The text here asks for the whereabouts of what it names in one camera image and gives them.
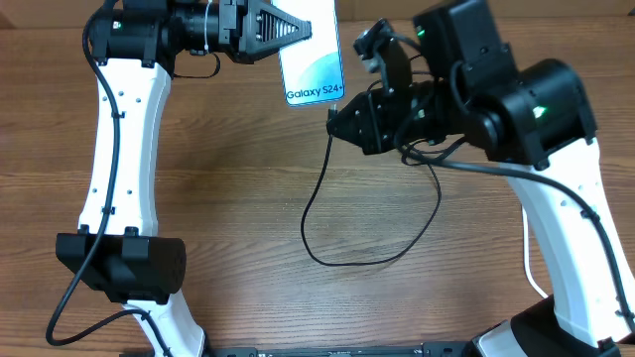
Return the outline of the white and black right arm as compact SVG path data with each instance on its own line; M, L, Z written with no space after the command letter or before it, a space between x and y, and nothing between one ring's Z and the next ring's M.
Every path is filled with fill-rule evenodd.
M552 293L464 342L458 356L615 356L634 340L634 276L603 189L597 126L576 72L557 59L519 69L484 1L444 1L415 16L412 46L431 79L415 82L386 21L354 49L382 85L328 114L330 137L367 155L476 172L416 148L456 135L480 170L508 180L543 254Z

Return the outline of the blue Galaxy smartphone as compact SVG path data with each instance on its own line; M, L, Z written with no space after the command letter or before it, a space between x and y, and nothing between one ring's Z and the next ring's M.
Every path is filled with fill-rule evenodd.
M272 4L312 25L309 39L280 49L286 102L291 107L341 99L345 94L334 0L273 0Z

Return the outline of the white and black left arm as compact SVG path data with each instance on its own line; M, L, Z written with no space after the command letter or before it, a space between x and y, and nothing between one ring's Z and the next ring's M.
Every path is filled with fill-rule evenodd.
M155 356L209 356L182 286L185 243L158 234L155 172L162 115L181 52L251 64L308 39L309 21L263 1L107 1L82 49L100 97L92 174L73 233L56 240L75 284L136 318Z

